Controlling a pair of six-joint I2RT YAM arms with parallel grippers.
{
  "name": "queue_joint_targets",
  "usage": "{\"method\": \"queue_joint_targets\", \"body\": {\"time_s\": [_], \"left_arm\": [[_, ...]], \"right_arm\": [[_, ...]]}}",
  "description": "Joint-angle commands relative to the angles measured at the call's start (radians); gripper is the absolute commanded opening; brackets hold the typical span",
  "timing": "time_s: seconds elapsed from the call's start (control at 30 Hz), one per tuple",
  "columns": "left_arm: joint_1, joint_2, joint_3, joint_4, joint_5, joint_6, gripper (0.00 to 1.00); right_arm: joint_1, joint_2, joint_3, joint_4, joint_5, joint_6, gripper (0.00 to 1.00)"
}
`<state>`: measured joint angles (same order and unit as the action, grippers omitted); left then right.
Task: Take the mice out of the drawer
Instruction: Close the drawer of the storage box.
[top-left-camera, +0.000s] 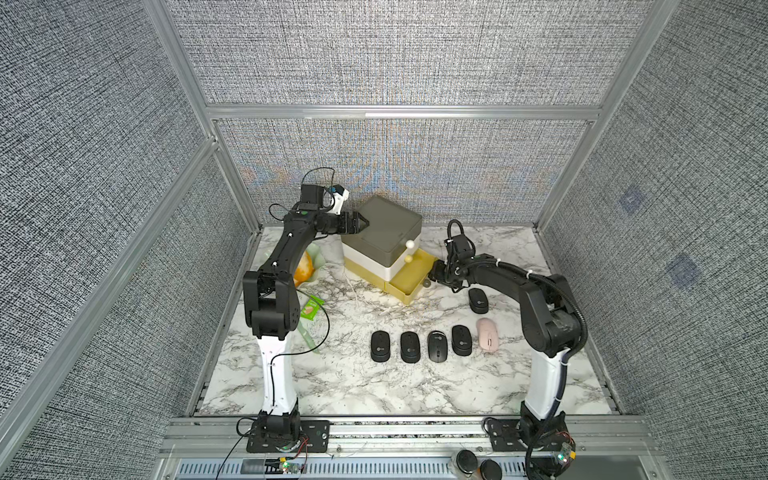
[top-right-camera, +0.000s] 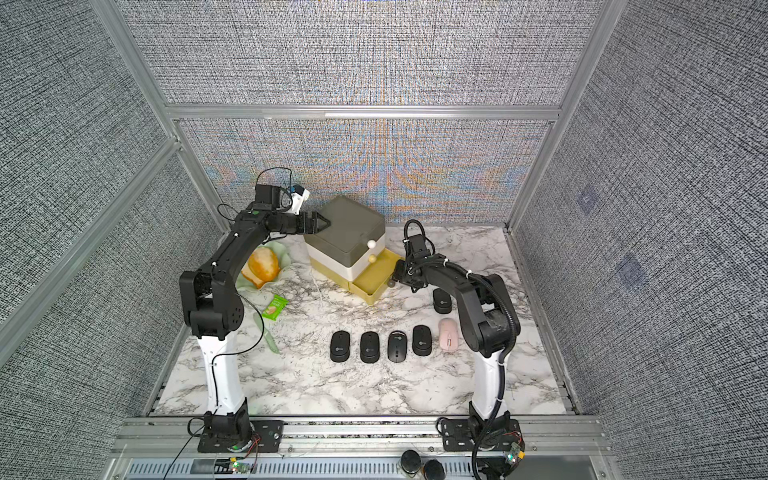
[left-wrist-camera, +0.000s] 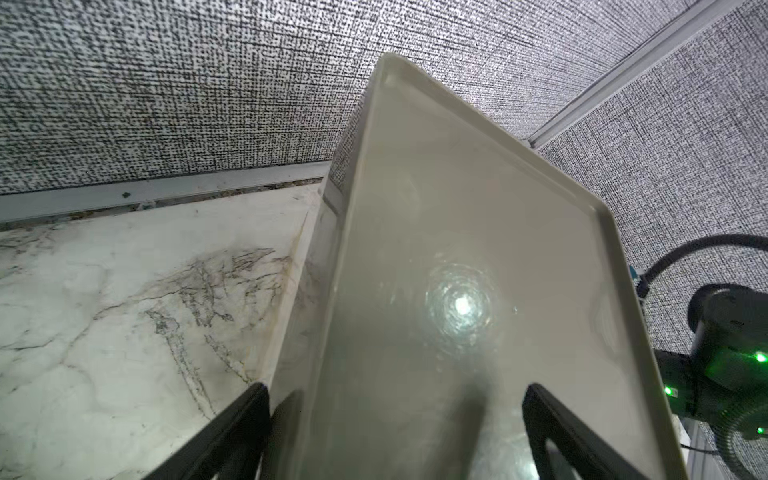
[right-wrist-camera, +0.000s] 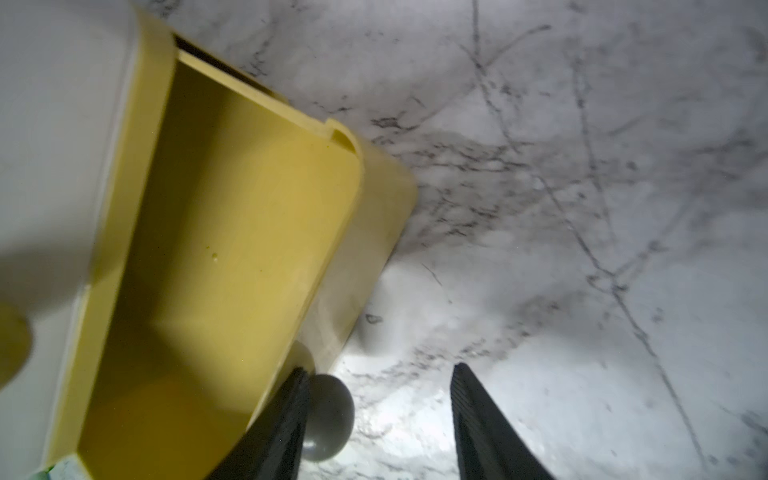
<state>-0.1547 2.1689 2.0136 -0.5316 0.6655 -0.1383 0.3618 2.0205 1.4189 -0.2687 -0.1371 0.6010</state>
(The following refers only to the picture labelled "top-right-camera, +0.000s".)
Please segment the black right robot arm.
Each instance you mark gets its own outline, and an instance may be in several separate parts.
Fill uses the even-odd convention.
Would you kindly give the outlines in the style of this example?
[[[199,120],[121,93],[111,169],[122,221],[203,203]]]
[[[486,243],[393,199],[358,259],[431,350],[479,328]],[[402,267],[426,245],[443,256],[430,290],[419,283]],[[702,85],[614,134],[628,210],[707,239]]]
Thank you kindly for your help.
[[[403,227],[405,257],[396,263],[392,280],[416,293],[433,286],[455,300],[461,335],[474,353],[476,386],[470,401],[472,475],[476,479],[506,479],[524,456],[522,434],[509,427],[505,403],[507,357],[513,351],[521,325],[507,287],[497,274],[481,275],[437,252],[423,224],[408,220]],[[489,441],[514,439],[518,452],[503,466],[481,461],[479,453]]]

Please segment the grey three-drawer storage box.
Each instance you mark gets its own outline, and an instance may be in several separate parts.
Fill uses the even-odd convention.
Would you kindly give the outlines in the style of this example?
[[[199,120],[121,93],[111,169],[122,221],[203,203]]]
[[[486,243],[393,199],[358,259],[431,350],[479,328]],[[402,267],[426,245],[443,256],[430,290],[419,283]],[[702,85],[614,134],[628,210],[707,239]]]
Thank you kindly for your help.
[[[342,289],[374,304],[393,285],[402,257],[386,247],[385,218],[343,195],[319,212],[322,230],[304,237],[311,266]]]

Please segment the pink computer mouse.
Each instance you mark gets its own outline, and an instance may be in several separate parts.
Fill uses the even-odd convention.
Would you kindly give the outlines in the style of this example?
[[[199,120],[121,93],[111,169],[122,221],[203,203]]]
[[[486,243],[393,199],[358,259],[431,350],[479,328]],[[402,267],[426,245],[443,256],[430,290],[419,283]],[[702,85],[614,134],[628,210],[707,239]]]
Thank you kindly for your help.
[[[440,348],[445,352],[456,352],[459,348],[459,327],[455,320],[443,318],[438,323],[438,340]]]

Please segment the black computer mouse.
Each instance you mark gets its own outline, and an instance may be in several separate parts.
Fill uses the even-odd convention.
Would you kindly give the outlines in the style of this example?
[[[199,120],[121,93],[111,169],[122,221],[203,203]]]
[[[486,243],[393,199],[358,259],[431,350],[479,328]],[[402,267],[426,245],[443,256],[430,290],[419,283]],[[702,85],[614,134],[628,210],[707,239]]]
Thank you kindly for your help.
[[[432,353],[432,333],[428,326],[416,325],[413,328],[412,351],[420,357],[427,357]]]
[[[350,357],[351,336],[344,330],[336,331],[330,340],[330,359],[334,363],[346,362]]]
[[[407,335],[400,330],[393,331],[388,336],[387,357],[393,363],[405,361],[408,352]]]
[[[380,337],[377,332],[366,331],[361,335],[360,359],[365,364],[374,364],[380,359]]]
[[[433,308],[438,314],[450,314],[453,310],[451,295],[446,290],[435,288],[433,290]]]

